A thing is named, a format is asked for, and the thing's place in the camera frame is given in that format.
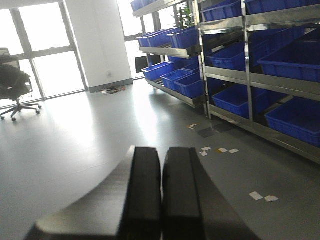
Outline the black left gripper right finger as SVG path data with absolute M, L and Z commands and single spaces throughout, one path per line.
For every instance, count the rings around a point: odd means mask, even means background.
M 163 177 L 165 240 L 257 240 L 204 169 L 195 148 L 171 147 Z

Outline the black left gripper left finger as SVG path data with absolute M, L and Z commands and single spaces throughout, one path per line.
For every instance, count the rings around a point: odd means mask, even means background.
M 37 220 L 26 240 L 158 240 L 161 167 L 152 147 L 131 146 L 95 188 Z

